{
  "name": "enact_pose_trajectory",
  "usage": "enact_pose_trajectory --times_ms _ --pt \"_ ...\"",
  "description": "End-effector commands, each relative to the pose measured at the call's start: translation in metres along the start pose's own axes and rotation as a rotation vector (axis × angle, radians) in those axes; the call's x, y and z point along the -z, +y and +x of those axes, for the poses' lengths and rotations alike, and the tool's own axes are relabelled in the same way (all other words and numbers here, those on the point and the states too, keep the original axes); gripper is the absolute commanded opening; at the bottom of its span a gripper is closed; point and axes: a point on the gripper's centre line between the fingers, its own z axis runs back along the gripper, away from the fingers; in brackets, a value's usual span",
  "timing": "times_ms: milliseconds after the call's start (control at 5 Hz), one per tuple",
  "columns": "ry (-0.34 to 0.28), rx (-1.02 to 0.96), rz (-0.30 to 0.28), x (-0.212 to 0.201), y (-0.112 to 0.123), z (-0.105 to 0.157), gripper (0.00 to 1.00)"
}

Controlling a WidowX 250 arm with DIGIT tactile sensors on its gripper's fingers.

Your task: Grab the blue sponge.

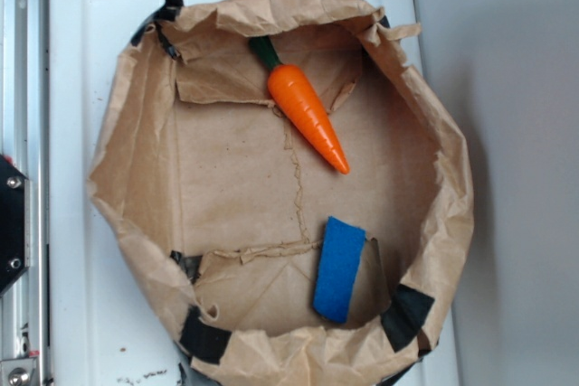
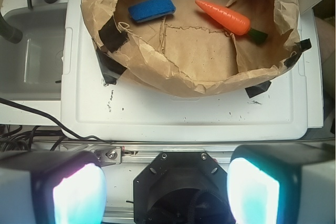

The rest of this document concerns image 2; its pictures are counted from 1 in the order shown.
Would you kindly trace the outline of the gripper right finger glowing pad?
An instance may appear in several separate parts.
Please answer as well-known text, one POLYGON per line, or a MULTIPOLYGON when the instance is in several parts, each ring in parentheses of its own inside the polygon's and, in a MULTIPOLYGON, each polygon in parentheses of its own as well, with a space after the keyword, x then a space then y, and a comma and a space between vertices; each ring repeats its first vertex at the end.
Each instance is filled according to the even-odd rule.
POLYGON ((237 223, 335 223, 335 145, 240 145, 227 193, 237 223))

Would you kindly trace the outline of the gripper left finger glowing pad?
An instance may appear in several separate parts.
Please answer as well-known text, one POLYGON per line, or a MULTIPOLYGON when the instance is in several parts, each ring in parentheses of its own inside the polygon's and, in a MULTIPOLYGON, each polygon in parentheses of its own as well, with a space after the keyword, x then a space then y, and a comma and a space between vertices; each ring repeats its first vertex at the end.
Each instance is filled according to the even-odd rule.
POLYGON ((106 199, 92 152, 1 153, 1 223, 101 223, 106 199))

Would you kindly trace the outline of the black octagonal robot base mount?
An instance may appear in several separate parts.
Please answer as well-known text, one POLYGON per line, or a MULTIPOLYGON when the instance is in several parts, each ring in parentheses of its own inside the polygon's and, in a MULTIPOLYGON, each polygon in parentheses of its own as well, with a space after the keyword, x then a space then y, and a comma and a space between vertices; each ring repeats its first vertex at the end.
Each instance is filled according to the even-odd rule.
POLYGON ((207 152, 161 152, 133 181, 135 223, 235 223, 227 173, 207 152))

